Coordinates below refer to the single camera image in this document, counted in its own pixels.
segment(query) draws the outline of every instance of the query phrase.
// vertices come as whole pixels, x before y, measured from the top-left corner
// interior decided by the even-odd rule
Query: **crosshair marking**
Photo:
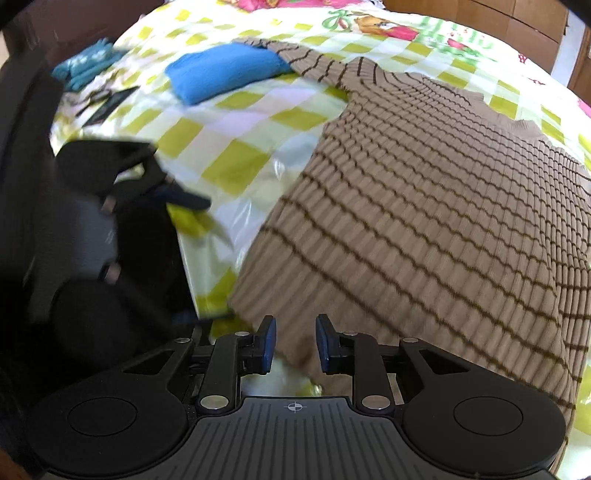
[[[288,406],[284,408],[289,408],[292,412],[300,411],[302,408],[305,408],[302,404],[298,402],[290,403]]]

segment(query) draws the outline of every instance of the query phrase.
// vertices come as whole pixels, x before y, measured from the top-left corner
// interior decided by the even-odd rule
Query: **circular pad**
[[[68,415],[68,422],[82,435],[106,437],[129,428],[137,416],[138,411],[126,400],[93,398],[75,406]]]
[[[506,435],[523,422],[521,410],[496,397],[469,398],[456,405],[453,415],[467,431],[478,435]]]
[[[167,383],[160,375],[116,369],[90,377],[33,408],[29,444],[61,476],[140,472],[174,449],[188,428],[185,408]]]
[[[402,428],[442,468],[488,478],[547,468],[566,432],[546,395],[481,372],[438,375],[405,406]]]

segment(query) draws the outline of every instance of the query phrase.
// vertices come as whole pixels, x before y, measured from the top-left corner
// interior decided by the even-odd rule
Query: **metal screw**
[[[369,395],[361,401],[361,404],[370,410],[383,410],[390,406],[390,401],[382,395]]]
[[[224,408],[230,401],[222,395],[208,395],[201,399],[201,406],[208,410],[219,410]]]

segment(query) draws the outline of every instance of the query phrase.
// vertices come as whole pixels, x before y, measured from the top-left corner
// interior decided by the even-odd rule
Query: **wooden furniture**
[[[4,29],[8,51],[42,44],[56,65],[101,38],[115,41],[164,0],[35,0]]]
[[[551,72],[568,10],[558,0],[384,0],[388,10],[443,18],[488,33]]]
[[[587,105],[591,105],[591,30],[585,29],[577,63],[569,81],[571,89]]]

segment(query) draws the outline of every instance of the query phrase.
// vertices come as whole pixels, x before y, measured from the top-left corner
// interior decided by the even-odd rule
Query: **black object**
[[[113,92],[111,92],[111,90],[101,90],[99,92],[91,93],[88,97],[88,100],[86,101],[86,105],[82,107],[80,110],[78,110],[78,112],[76,113],[76,118],[78,118],[80,115],[86,112],[86,109],[88,107],[96,105],[97,103],[104,102],[112,96]]]
[[[352,401],[240,402],[240,377],[270,369],[272,317],[215,346],[177,339],[35,407],[28,438],[47,480],[553,478],[566,427],[544,394],[416,338],[378,345],[316,322],[323,371],[353,376]]]
[[[141,15],[163,3],[164,0],[0,0],[0,29],[11,56],[32,46],[43,46],[53,68],[102,38],[116,41]],[[10,17],[14,19],[4,26]]]
[[[193,313],[174,323],[174,314],[194,310],[166,203],[206,210],[210,200],[185,192],[155,152],[140,142],[73,141],[46,165],[29,311],[50,319],[64,350],[94,369],[199,322]],[[118,181],[131,169],[142,172]]]
[[[46,398],[29,418],[29,441],[46,464],[68,475],[145,469],[178,447],[198,416],[216,411],[216,405],[201,406],[210,405],[205,391],[225,400],[217,411],[235,409],[237,380],[269,371],[265,359],[272,358],[274,338],[271,317],[256,334],[225,336],[215,346],[195,348],[189,338],[178,338]],[[229,340],[235,340],[231,346]],[[205,374],[199,406],[183,404],[199,374]]]
[[[41,159],[63,88],[41,50],[10,59],[0,83],[0,274],[22,282],[34,255]]]
[[[103,103],[103,105],[97,108],[96,112],[90,116],[90,118],[86,121],[84,125],[82,125],[82,128],[91,127],[92,125],[99,125],[105,120],[107,120],[107,118],[109,118],[109,115],[112,114],[115,111],[115,109],[119,105],[121,105],[127,99],[127,97],[134,93],[138,88],[139,86],[135,86],[128,88],[127,90],[121,90],[120,92],[110,92],[108,100],[105,103]]]

